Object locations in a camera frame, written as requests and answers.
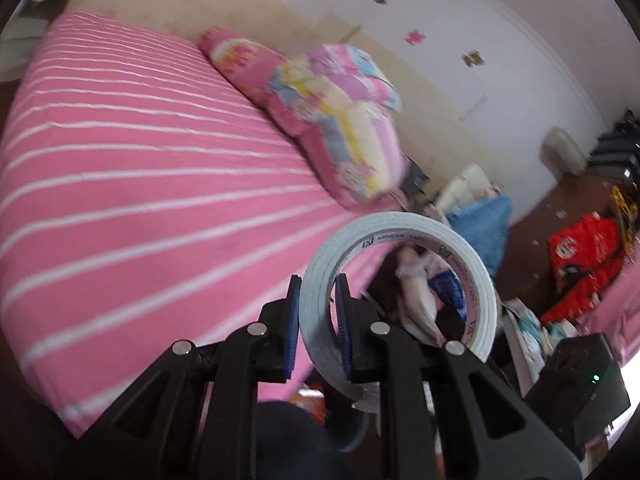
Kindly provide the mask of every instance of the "pillow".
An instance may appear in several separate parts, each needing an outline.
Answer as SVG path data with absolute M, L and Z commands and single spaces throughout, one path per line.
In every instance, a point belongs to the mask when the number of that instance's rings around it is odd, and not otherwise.
M 260 108 L 266 106 L 266 86 L 286 58 L 228 28 L 208 30 L 198 47 L 226 79 Z
M 408 159 L 391 117 L 400 97 L 366 52 L 323 45 L 277 67 L 269 90 L 271 117 L 298 138 L 342 206 L 370 202 L 402 183 Z

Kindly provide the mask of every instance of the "bed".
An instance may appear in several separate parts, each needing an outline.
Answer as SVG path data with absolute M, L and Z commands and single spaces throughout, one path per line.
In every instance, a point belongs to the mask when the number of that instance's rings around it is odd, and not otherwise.
M 188 41 L 84 12 L 43 40 L 0 149 L 0 322 L 81 434 L 173 341 L 255 319 L 357 212 Z M 389 247 L 353 260 L 352 293 Z M 311 367 L 302 344 L 284 399 Z

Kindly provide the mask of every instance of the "sticker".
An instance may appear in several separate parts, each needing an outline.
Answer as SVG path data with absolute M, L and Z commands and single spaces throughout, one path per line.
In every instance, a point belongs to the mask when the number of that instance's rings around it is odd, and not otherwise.
M 407 33 L 407 35 L 404 37 L 404 40 L 411 46 L 415 46 L 422 43 L 424 41 L 424 38 L 426 38 L 426 36 L 417 28 L 414 28 L 414 30 Z

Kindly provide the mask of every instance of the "bolt head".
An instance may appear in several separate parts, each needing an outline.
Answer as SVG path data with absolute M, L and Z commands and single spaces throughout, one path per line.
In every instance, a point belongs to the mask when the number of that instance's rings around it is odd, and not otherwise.
M 460 341 L 449 341 L 444 348 L 451 355 L 462 355 L 465 352 L 465 346 Z
M 246 328 L 246 331 L 251 334 L 251 335 L 265 335 L 267 333 L 267 326 L 264 323 L 260 323 L 260 322 L 256 322 L 256 323 L 251 323 L 251 325 L 249 325 Z
M 376 321 L 371 323 L 369 329 L 376 335 L 387 335 L 391 332 L 391 327 L 384 321 Z
M 191 352 L 192 347 L 193 346 L 191 345 L 190 341 L 187 341 L 186 339 L 181 339 L 180 341 L 176 341 L 171 346 L 171 350 L 173 350 L 174 354 L 176 355 L 186 355 L 189 352 Z

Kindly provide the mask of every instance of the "white tape roll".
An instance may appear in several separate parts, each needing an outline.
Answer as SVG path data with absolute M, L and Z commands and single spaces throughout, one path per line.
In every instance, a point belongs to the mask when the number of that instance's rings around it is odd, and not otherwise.
M 363 411 L 379 407 L 378 385 L 351 384 L 343 371 L 331 328 L 329 299 L 335 277 L 357 253 L 384 242 L 409 242 L 442 256 L 457 274 L 465 295 L 463 342 L 486 361 L 494 342 L 497 308 L 494 286 L 473 248 L 452 229 L 413 213 L 385 212 L 359 218 L 336 231 L 311 259 L 300 290 L 300 332 L 318 372 Z

